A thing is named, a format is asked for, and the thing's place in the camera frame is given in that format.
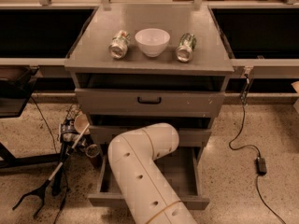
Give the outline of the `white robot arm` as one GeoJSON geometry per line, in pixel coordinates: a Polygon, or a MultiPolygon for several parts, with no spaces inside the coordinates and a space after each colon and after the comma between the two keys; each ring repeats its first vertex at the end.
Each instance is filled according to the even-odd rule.
{"type": "Polygon", "coordinates": [[[121,133],[108,146],[108,161],[135,224],[197,224],[155,161],[178,148],[167,123],[121,133]]]}

